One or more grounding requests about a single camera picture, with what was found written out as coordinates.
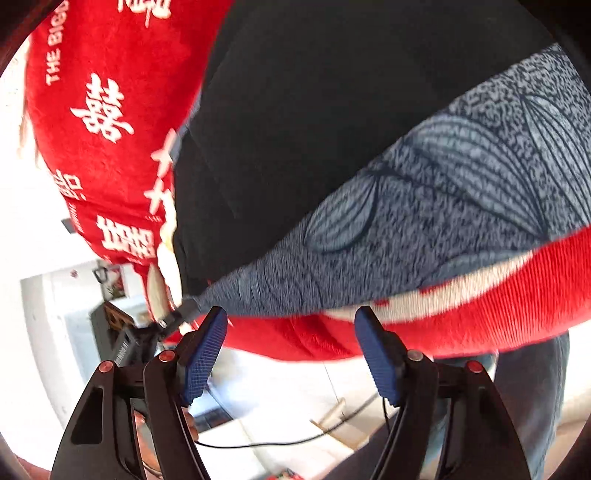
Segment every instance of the white chinese character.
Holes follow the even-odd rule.
[[[160,203],[164,201],[164,199],[169,197],[172,198],[172,196],[173,194],[170,189],[164,190],[164,182],[161,179],[156,179],[152,190],[144,192],[144,197],[150,199],[150,214],[156,215],[158,208],[160,208]]]
[[[96,226],[103,231],[102,244],[107,250],[127,252],[140,259],[156,256],[154,234],[150,230],[121,225],[100,215],[96,217]]]
[[[130,135],[134,134],[133,127],[127,122],[119,122],[123,116],[121,100],[125,98],[119,91],[119,85],[112,79],[107,79],[107,88],[103,88],[99,76],[96,73],[90,74],[90,83],[86,84],[86,106],[88,110],[70,108],[70,111],[86,125],[89,132],[103,136],[113,143],[121,138],[119,128],[124,129]]]
[[[68,211],[70,212],[70,218],[72,219],[74,226],[76,227],[76,229],[80,233],[84,233],[84,229],[82,228],[82,225],[80,224],[80,221],[78,220],[78,211],[76,210],[76,207],[73,206],[71,203],[68,203],[67,205],[68,205]]]
[[[173,149],[174,142],[177,138],[176,132],[171,128],[166,134],[164,139],[164,145],[160,150],[152,152],[150,157],[152,160],[157,161],[158,165],[158,178],[163,179],[168,173],[170,166],[173,164],[173,159],[170,157],[170,151]]]
[[[150,15],[162,20],[170,18],[172,15],[170,12],[170,0],[125,0],[125,5],[127,5],[134,14],[146,14],[146,20],[144,22],[146,28],[150,26]],[[117,11],[122,12],[123,6],[124,0],[119,0]]]
[[[76,200],[86,200],[86,197],[81,193],[80,196],[76,193],[77,190],[82,190],[80,179],[75,175],[62,174],[60,170],[56,170],[53,175],[53,181],[64,197]]]

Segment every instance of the screw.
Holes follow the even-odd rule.
[[[419,352],[418,350],[409,350],[408,353],[408,359],[412,360],[413,362],[420,362],[423,359],[423,353]]]
[[[476,360],[470,360],[466,366],[468,367],[468,370],[470,372],[472,372],[473,374],[479,374],[482,373],[482,371],[484,370],[484,367],[482,366],[482,364],[480,362],[477,362]]]
[[[114,366],[114,363],[112,361],[110,361],[110,360],[107,360],[105,362],[102,362],[99,365],[99,372],[101,372],[103,374],[105,374],[107,372],[110,372],[111,370],[113,370],[113,366]]]
[[[158,355],[158,359],[161,362],[170,362],[174,360],[175,355],[176,354],[174,353],[174,350],[165,350],[160,355]]]

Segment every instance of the blue gripper pad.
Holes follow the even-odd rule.
[[[380,396],[390,405],[400,405],[404,396],[407,350],[402,340],[382,327],[374,311],[361,307],[355,313],[355,336],[368,363]]]
[[[203,394],[228,331],[228,316],[220,307],[209,310],[198,330],[180,341],[176,352],[177,384],[184,406]]]

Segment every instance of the leaf pattern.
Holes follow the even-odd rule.
[[[442,265],[439,265],[422,283],[422,287],[439,285],[460,275],[473,272],[480,268],[509,260],[516,255],[522,254],[521,251],[503,250],[503,251],[485,251],[477,254],[462,254],[453,257]]]
[[[304,246],[319,253],[354,245],[369,229],[378,200],[379,177],[361,174],[320,204],[304,234]]]
[[[410,132],[407,142],[483,210],[546,237],[540,201],[517,156],[479,123],[448,113]]]
[[[591,222],[591,168],[583,140],[572,122],[548,99],[525,95],[521,101],[531,137],[556,186],[577,215]]]

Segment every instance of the jeans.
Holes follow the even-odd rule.
[[[513,421],[525,452],[532,480],[541,480],[546,452],[554,440],[564,400],[569,359],[569,334],[502,353],[496,366],[495,386]],[[436,360],[464,366],[478,360],[492,366],[493,355]],[[438,400],[424,465],[439,453],[445,437],[447,400]],[[325,480],[369,480],[388,437],[385,425],[367,445],[334,468]]]

